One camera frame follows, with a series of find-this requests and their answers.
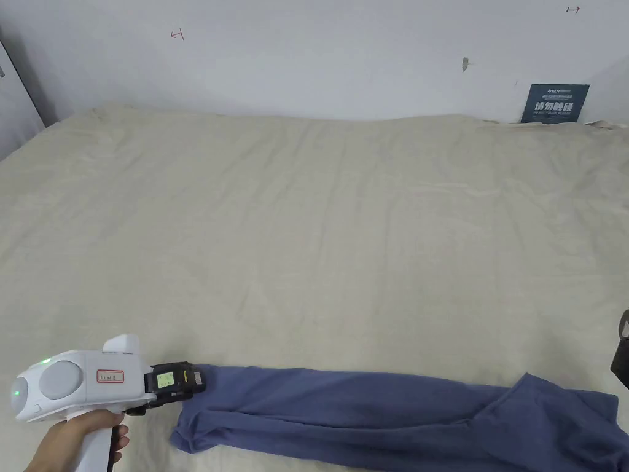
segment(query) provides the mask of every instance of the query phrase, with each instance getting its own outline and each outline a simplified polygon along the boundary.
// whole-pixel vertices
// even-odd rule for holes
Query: hand
[[[25,472],[70,472],[70,467],[81,450],[83,438],[91,432],[104,428],[113,428],[122,423],[123,414],[116,415],[108,410],[96,410],[72,418],[70,421],[57,423],[48,430],[37,448],[35,457]],[[114,462],[122,458],[120,449],[129,444],[125,434],[127,426],[118,428],[118,444]]]

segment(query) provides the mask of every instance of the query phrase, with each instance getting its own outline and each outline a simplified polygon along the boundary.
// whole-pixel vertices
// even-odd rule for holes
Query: small display screen
[[[157,376],[157,388],[170,387],[171,385],[175,385],[175,376],[172,372],[166,372]]]

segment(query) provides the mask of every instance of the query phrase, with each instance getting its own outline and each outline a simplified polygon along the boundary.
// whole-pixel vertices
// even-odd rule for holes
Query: wrinkled fabric
[[[618,399],[524,375],[512,388],[387,373],[203,366],[170,440],[386,471],[628,470]]]
[[[0,391],[41,359],[136,333],[149,364],[501,386],[530,372],[618,396],[629,431],[609,371],[627,287],[629,128],[112,105],[0,162]],[[116,472],[320,472],[181,453],[178,414],[129,418]],[[2,470],[23,471],[50,424],[16,423],[9,402],[0,415]]]

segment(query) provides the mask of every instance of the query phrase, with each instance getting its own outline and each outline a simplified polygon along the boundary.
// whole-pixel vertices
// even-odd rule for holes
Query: blue sign
[[[576,123],[589,85],[533,84],[520,123]]]

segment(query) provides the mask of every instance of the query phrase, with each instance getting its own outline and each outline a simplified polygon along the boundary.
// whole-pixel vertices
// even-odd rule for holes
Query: device handle
[[[91,410],[80,410],[68,416],[68,419],[83,415]],[[81,451],[77,456],[74,472],[111,472],[114,461],[114,447],[117,443],[117,428],[105,428],[94,431],[83,439]]]

